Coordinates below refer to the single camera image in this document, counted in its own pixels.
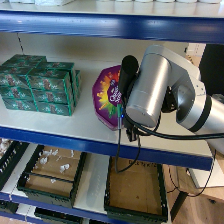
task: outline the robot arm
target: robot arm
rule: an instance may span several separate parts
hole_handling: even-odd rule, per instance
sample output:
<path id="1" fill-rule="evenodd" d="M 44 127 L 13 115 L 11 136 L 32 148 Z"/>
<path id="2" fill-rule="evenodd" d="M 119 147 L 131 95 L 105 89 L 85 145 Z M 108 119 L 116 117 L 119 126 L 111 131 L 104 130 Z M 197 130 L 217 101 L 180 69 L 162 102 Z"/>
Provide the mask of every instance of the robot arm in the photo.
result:
<path id="1" fill-rule="evenodd" d="M 224 105 L 206 95 L 199 69 L 157 45 L 145 51 L 127 102 L 127 115 L 139 124 L 155 127 L 168 86 L 177 103 L 177 123 L 199 135 L 224 132 Z M 207 141 L 224 154 L 223 138 Z"/>

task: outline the wire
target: wire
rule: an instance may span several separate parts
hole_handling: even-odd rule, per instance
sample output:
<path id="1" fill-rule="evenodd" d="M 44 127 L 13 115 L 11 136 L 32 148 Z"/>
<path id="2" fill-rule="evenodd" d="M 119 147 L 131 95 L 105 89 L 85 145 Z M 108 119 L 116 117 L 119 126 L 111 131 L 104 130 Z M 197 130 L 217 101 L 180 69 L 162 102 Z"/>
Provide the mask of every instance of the wire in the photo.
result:
<path id="1" fill-rule="evenodd" d="M 215 164 L 215 157 L 216 157 L 216 150 L 215 150 L 215 153 L 214 153 L 214 156 L 213 156 L 213 163 L 212 163 L 212 166 L 211 166 L 211 169 L 210 169 L 210 174 L 209 174 L 209 176 L 208 176 L 208 179 L 207 179 L 207 181 L 206 181 L 205 186 L 203 187 L 203 189 L 202 189 L 198 194 L 195 194 L 195 195 L 188 194 L 187 197 L 195 198 L 195 197 L 198 197 L 199 195 L 201 195 L 201 194 L 204 192 L 205 188 L 206 188 L 207 185 L 208 185 L 208 182 L 209 182 L 209 180 L 210 180 L 210 177 L 211 177 L 211 175 L 212 175 L 213 167 L 214 167 L 214 164 Z M 175 185 L 175 183 L 173 182 L 173 179 L 172 179 L 172 176 L 171 176 L 171 173 L 170 173 L 170 167 L 169 167 L 169 174 L 170 174 L 170 180 L 171 180 L 171 182 L 173 183 L 173 186 L 174 186 L 175 188 L 174 188 L 172 191 L 168 191 L 167 193 L 171 193 L 171 192 L 173 192 L 173 191 L 176 190 L 176 189 L 180 192 L 181 190 L 180 190 L 180 189 Z"/>
<path id="2" fill-rule="evenodd" d="M 131 168 L 135 164 L 135 162 L 138 160 L 140 150 L 141 150 L 140 137 L 138 135 L 137 135 L 137 139 L 138 139 L 138 153 L 137 153 L 136 158 L 134 159 L 134 161 L 130 165 L 128 165 L 127 167 L 125 167 L 122 170 L 118 170 L 117 162 L 118 162 L 118 159 L 119 159 L 120 143 L 121 143 L 121 129 L 119 129 L 118 147 L 117 147 L 117 153 L 116 153 L 116 157 L 115 157 L 115 172 L 116 173 L 121 173 L 121 172 L 126 171 L 127 169 Z"/>
<path id="3" fill-rule="evenodd" d="M 171 190 L 171 191 L 167 191 L 166 193 L 167 193 L 167 194 L 172 193 L 172 192 L 174 192 L 176 189 L 177 189 L 177 188 L 175 187 L 173 190 Z"/>
<path id="4" fill-rule="evenodd" d="M 216 133 L 216 134 L 205 134 L 205 135 L 168 135 L 159 132 L 155 132 L 154 130 L 150 130 L 143 125 L 133 121 L 126 113 L 124 109 L 125 118 L 133 124 L 138 129 L 144 131 L 146 134 L 154 135 L 156 137 L 170 139 L 170 140 L 203 140 L 203 139 L 216 139 L 216 138 L 224 138 L 224 133 Z"/>

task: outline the plastic tray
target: plastic tray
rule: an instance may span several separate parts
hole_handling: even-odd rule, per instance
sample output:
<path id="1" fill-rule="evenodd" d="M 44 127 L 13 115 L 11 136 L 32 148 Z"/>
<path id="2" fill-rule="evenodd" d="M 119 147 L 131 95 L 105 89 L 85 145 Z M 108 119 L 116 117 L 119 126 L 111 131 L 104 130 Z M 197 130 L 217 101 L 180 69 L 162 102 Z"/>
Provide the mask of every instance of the plastic tray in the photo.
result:
<path id="1" fill-rule="evenodd" d="M 0 211 L 15 214 L 19 204 L 0 200 Z"/>
<path id="2" fill-rule="evenodd" d="M 26 151 L 29 143 L 14 141 L 0 159 L 0 190 L 9 179 L 15 166 Z"/>
<path id="3" fill-rule="evenodd" d="M 53 224 L 81 224 L 82 218 L 47 209 L 36 208 L 34 215 L 41 218 L 44 222 Z"/>
<path id="4" fill-rule="evenodd" d="M 105 191 L 105 197 L 104 197 L 104 209 L 107 211 L 107 215 L 109 218 L 118 219 L 118 220 L 126 221 L 129 223 L 140 223 L 140 224 L 142 223 L 158 224 L 162 222 L 167 222 L 168 208 L 167 208 L 167 200 L 166 200 L 166 191 L 164 186 L 162 166 L 160 164 L 157 164 L 157 172 L 158 172 L 158 184 L 159 184 L 158 187 L 159 187 L 162 215 L 111 206 L 110 205 L 111 168 L 112 168 L 112 157 L 110 158 L 110 162 L 109 162 L 106 191 Z"/>
<path id="5" fill-rule="evenodd" d="M 74 205 L 76 193 L 77 193 L 78 186 L 79 186 L 79 181 L 80 181 L 83 166 L 85 163 L 86 153 L 81 153 L 78 167 L 76 170 L 76 174 L 74 176 L 74 180 L 72 181 L 72 189 L 70 191 L 69 197 L 66 197 L 66 196 L 59 195 L 59 194 L 53 194 L 53 193 L 49 193 L 49 192 L 45 192 L 45 191 L 41 191 L 41 190 L 30 189 L 25 186 L 43 149 L 44 149 L 43 145 L 37 146 L 37 149 L 33 153 L 30 161 L 27 163 L 26 168 L 23 171 L 23 173 L 18 181 L 17 189 L 19 191 L 23 191 L 28 196 L 28 198 L 31 200 L 72 208 Z"/>

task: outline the brown cardboard bottom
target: brown cardboard bottom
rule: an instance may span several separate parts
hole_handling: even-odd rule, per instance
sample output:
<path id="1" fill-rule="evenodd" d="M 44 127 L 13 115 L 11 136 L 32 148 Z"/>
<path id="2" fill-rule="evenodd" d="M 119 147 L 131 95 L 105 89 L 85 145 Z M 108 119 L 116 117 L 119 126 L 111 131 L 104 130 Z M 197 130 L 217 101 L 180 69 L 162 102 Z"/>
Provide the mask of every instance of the brown cardboard bottom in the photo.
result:
<path id="1" fill-rule="evenodd" d="M 129 165 L 119 159 L 118 168 Z M 110 206 L 133 211 L 162 215 L 157 166 L 136 162 L 129 170 L 116 174 L 114 158 L 110 173 Z"/>
<path id="2" fill-rule="evenodd" d="M 45 146 L 43 152 L 49 152 L 50 150 L 52 150 L 52 152 L 58 150 L 58 153 L 49 156 L 44 154 L 41 155 L 32 170 L 32 173 L 52 176 L 52 179 L 30 175 L 25 187 L 69 197 L 73 184 L 55 180 L 54 177 L 73 181 L 78 168 L 81 152 L 73 151 L 72 153 L 72 150 L 58 149 L 50 146 Z M 47 158 L 45 164 L 40 163 L 42 158 Z M 66 164 L 69 164 L 69 168 L 60 172 L 60 167 Z"/>

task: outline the shelf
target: shelf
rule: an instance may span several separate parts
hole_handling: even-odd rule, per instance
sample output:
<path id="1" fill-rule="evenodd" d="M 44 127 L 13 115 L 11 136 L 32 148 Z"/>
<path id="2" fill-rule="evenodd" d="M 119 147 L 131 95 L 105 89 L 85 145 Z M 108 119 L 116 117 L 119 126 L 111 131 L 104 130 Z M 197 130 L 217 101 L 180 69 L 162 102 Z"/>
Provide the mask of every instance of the shelf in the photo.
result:
<path id="1" fill-rule="evenodd" d="M 114 66 L 112 62 L 77 62 L 82 71 L 83 84 L 77 108 L 71 117 L 28 111 L 7 110 L 0 99 L 0 136 L 56 146 L 66 149 L 115 156 L 118 132 L 111 131 L 95 115 L 92 86 L 103 68 Z M 162 114 L 158 132 L 168 134 L 192 134 L 176 123 L 175 113 Z M 205 141 L 173 141 L 141 137 L 139 160 L 209 170 L 212 162 L 210 149 Z M 137 142 L 129 142 L 122 130 L 120 156 L 134 159 Z"/>
<path id="2" fill-rule="evenodd" d="M 104 211 L 104 194 L 106 189 L 109 156 L 97 154 L 87 155 L 73 209 L 33 201 L 30 200 L 25 193 L 18 191 L 16 185 L 19 176 L 25 169 L 25 166 L 31 158 L 35 148 L 35 144 L 30 144 L 28 146 L 26 153 L 23 155 L 5 187 L 2 189 L 0 199 L 2 199 L 2 194 L 7 194 L 8 200 L 10 199 L 15 203 L 36 206 L 107 223 L 125 224 L 123 221 L 109 219 Z M 31 216 L 30 220 L 27 218 L 27 221 L 33 222 L 32 218 L 33 216 Z"/>
<path id="3" fill-rule="evenodd" d="M 27 215 L 27 212 L 29 211 L 29 208 L 30 208 L 30 205 L 19 204 L 19 207 L 15 214 L 0 212 L 0 216 L 12 218 L 12 219 L 18 219 L 21 221 L 26 221 L 26 215 Z"/>
<path id="4" fill-rule="evenodd" d="M 224 43 L 223 4 L 77 0 L 0 4 L 0 31 Z"/>

